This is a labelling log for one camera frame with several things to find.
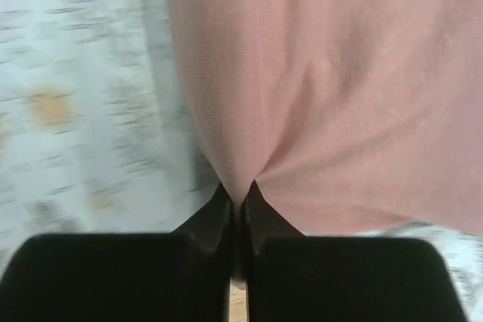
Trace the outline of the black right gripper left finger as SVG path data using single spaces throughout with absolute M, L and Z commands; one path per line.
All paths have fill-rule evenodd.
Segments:
M 212 198 L 169 233 L 43 234 L 1 279 L 3 321 L 226 321 L 232 203 Z

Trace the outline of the pink printed t-shirt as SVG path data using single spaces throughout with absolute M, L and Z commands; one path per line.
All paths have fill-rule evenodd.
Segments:
M 482 0 L 168 0 L 201 148 L 303 232 L 482 232 Z

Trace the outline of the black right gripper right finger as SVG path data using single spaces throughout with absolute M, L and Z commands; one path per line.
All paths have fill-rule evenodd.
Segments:
M 464 321 L 446 265 L 414 238 L 303 235 L 252 185 L 243 203 L 250 321 Z

